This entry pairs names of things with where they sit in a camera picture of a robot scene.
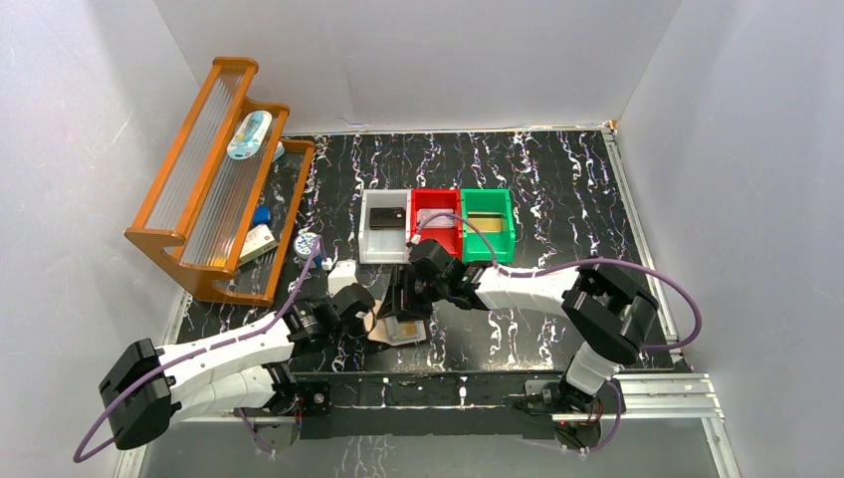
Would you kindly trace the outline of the beige leather card holder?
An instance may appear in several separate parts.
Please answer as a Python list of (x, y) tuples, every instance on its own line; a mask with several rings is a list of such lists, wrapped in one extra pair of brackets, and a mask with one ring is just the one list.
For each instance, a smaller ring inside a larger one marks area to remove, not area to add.
[(419, 321), (419, 322), (424, 324), (424, 331), (425, 331), (425, 339), (424, 340), (421, 340), (421, 341), (418, 341), (418, 342), (409, 342), (409, 341), (398, 342), (398, 341), (394, 340), (393, 334), (396, 331), (396, 326), (397, 326), (398, 323), (401, 323), (401, 322), (397, 322), (395, 319), (387, 319), (387, 320), (377, 319), (375, 317), (375, 314), (379, 311), (380, 305), (381, 305), (381, 301), (376, 300), (374, 308), (372, 309), (372, 311), (369, 312), (366, 316), (363, 317), (363, 324), (364, 324), (364, 331), (365, 331), (364, 337), (366, 339), (373, 341), (373, 342), (386, 344), (386, 345), (391, 346), (391, 347), (398, 347), (398, 346), (403, 346), (403, 345), (408, 345), (408, 344), (422, 343), (422, 342), (427, 340), (425, 323), (423, 321)]

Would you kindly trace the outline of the white plastic bin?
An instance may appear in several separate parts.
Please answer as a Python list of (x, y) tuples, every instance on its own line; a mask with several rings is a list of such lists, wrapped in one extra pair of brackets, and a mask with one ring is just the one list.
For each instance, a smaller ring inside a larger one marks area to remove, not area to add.
[[(358, 261), (361, 264), (402, 264), (407, 262), (406, 244), (410, 239), (410, 189), (364, 189), (358, 224)], [(404, 229), (370, 230), (368, 211), (373, 207), (403, 207)]]

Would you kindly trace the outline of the red plastic bin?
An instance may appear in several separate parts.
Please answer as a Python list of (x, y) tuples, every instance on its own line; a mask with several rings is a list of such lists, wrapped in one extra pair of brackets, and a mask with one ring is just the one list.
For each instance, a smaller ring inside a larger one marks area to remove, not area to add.
[[(457, 189), (413, 189), (411, 191), (410, 238), (418, 226), (438, 213), (461, 215), (461, 193)], [(462, 257), (463, 225), (450, 216), (433, 219), (420, 232), (420, 239), (434, 239), (451, 255)]]

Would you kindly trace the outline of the green plastic bin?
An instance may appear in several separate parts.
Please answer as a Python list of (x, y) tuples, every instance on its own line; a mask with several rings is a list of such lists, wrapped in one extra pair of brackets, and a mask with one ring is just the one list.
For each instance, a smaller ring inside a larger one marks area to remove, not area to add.
[(510, 192), (506, 189), (461, 190), (462, 215), (487, 239), (470, 226), (463, 226), (464, 262), (492, 260), (493, 250), (500, 264), (510, 264), (515, 257), (516, 228)]

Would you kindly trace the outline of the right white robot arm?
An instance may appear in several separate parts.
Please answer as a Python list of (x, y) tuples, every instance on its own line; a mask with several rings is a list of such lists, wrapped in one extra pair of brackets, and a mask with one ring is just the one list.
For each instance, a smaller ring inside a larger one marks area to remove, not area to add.
[(437, 241), (414, 245), (394, 268), (375, 316), (380, 321), (428, 319), (436, 302), (467, 311), (528, 310), (568, 318), (583, 343), (548, 403), (587, 411), (621, 367), (634, 364), (656, 322), (655, 297), (625, 274), (619, 261), (552, 271), (463, 262)]

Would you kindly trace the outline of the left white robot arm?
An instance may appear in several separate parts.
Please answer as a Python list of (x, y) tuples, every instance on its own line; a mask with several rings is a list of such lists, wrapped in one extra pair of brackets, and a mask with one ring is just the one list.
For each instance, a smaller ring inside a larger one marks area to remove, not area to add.
[(99, 386), (111, 443), (133, 449), (180, 421), (217, 412), (248, 408), (287, 414), (310, 406), (318, 389), (297, 383), (290, 360), (359, 330), (374, 306), (372, 295), (350, 279), (326, 296), (303, 297), (283, 314), (270, 311), (207, 339), (159, 347), (149, 339), (131, 344)]

